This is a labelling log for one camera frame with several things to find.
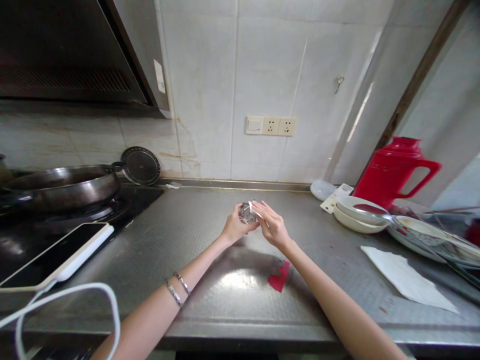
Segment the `label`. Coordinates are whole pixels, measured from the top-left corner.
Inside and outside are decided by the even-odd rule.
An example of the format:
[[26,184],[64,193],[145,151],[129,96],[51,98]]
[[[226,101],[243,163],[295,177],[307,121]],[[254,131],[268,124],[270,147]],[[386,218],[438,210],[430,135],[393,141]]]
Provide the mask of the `label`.
[[156,73],[156,82],[158,84],[158,90],[161,93],[165,94],[165,81],[164,81],[164,72],[162,71],[162,65],[153,59],[153,64],[155,65],[155,73]]
[[338,187],[337,190],[333,192],[332,195],[326,198],[324,202],[321,203],[320,207],[329,214],[333,214],[334,208],[337,205],[337,198],[339,196],[347,196],[353,191],[353,187],[347,184],[342,184]]

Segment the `red thermos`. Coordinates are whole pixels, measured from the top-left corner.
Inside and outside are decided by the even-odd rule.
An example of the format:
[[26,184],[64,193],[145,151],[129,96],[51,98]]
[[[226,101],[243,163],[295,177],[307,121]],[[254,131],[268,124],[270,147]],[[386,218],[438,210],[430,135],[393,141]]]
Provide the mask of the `red thermos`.
[[[390,145],[375,151],[353,196],[369,200],[389,209],[395,199],[411,198],[442,168],[442,164],[425,160],[419,147],[420,140],[394,136]],[[408,194],[401,191],[415,168],[429,168],[430,172]]]

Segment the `stainless steel countertop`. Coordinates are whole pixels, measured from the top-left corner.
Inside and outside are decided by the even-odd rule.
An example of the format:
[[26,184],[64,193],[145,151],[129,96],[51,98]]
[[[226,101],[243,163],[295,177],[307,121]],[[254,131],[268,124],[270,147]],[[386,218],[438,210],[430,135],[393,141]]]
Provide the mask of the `stainless steel countertop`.
[[[120,316],[126,317],[165,277],[179,270],[221,232],[235,204],[265,200],[283,216],[290,236],[398,344],[480,347],[479,293],[449,268],[425,259],[386,232],[359,234],[320,208],[309,192],[182,187],[167,189],[130,226],[80,269],[64,288],[89,282],[109,284]],[[455,314],[401,296],[360,246],[402,255],[437,284],[460,311]],[[180,311],[159,347],[188,344],[307,344],[307,349],[339,346],[339,341],[303,279],[293,270],[283,292],[268,284],[285,257],[251,232],[211,266]],[[24,305],[29,294],[1,294],[4,316]],[[110,306],[104,295],[81,292],[46,305],[25,324],[26,332],[108,334]]]

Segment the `bangle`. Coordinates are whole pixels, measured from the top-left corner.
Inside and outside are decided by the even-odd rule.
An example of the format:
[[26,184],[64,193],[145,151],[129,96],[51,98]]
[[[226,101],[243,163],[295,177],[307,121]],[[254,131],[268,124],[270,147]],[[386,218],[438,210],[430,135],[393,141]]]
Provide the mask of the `bangle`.
[[169,283],[167,279],[165,279],[165,284],[167,289],[170,291],[170,294],[173,296],[173,298],[176,301],[176,304],[178,305],[179,308],[182,308],[182,301],[180,300],[180,296],[177,294],[175,291],[174,287]]
[[173,272],[173,275],[175,275],[176,278],[178,279],[178,281],[182,284],[183,288],[186,291],[186,294],[190,295],[190,289],[187,286],[187,284],[185,283],[184,279],[176,271]]

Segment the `range hood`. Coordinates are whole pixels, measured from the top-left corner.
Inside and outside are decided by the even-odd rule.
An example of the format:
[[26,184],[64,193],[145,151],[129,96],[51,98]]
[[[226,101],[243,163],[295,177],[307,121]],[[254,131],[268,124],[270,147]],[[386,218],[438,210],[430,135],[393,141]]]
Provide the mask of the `range hood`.
[[0,101],[169,110],[154,0],[0,2]]

